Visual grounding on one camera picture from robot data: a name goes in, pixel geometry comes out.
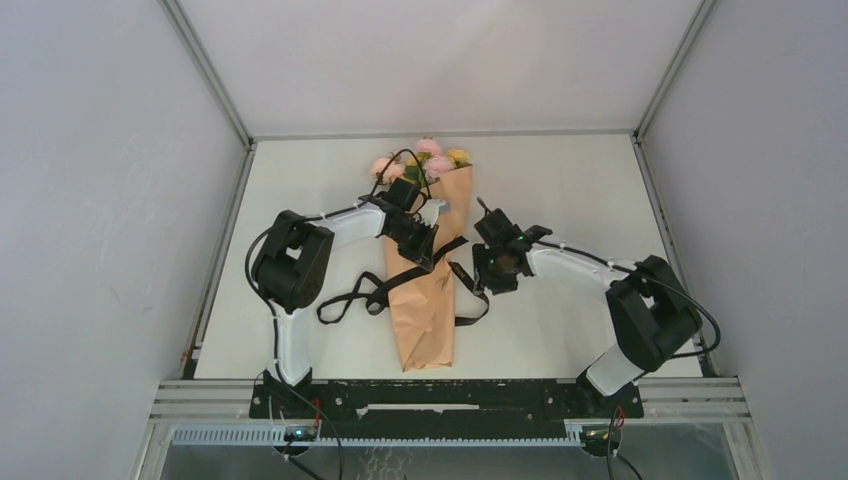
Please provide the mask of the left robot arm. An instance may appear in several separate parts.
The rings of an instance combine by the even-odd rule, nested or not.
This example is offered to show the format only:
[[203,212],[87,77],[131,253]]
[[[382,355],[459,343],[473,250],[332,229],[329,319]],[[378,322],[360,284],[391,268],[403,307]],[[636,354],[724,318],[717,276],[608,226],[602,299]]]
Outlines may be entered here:
[[312,371],[303,316],[321,293],[331,255],[356,241],[385,237],[412,263],[414,274],[428,274],[437,263],[437,222],[449,210],[448,201],[397,180],[384,192],[372,191],[328,214],[284,210],[253,241],[245,276],[271,312],[273,347],[267,371],[281,382],[273,398],[277,408],[298,417],[311,407],[313,392],[302,383]]

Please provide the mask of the pink fake flower stem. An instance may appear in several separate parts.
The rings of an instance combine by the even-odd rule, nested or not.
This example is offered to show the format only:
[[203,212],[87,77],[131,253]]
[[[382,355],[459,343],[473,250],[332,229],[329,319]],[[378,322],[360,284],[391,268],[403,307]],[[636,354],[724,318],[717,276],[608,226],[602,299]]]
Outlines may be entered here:
[[418,140],[410,152],[390,152],[374,161],[371,176],[381,185],[404,179],[420,187],[430,185],[453,170],[469,164],[465,150],[443,149],[433,138]]

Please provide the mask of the two-sided peach green wrapping paper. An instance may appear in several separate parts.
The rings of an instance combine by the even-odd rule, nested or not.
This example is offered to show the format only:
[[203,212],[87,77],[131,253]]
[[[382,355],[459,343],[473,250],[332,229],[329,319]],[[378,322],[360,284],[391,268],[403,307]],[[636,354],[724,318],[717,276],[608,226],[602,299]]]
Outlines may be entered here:
[[[471,166],[452,170],[430,186],[436,199],[449,203],[440,216],[434,250],[465,234],[473,193]],[[449,367],[455,344],[456,281],[446,254],[433,270],[393,288],[389,309],[401,371]]]

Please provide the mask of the yellow fake flower stem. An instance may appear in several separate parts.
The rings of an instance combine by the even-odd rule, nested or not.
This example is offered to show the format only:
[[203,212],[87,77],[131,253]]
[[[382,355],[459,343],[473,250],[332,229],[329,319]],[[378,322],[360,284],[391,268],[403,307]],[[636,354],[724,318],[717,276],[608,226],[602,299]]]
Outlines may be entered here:
[[470,156],[465,150],[418,151],[406,161],[403,178],[423,187],[435,183],[449,172],[471,165]]

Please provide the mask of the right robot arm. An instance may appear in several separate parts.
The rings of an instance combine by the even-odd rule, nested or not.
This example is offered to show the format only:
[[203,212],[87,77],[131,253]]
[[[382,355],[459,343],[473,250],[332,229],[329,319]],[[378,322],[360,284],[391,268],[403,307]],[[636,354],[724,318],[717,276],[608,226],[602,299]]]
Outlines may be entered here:
[[500,209],[485,209],[474,228],[482,240],[472,249],[475,280],[482,289],[509,293],[520,277],[539,277],[582,288],[607,306],[615,342],[577,379],[579,406],[589,415],[605,415],[625,386],[684,358],[684,345],[704,325],[721,332],[714,316],[659,256],[603,258],[546,227],[521,229]]

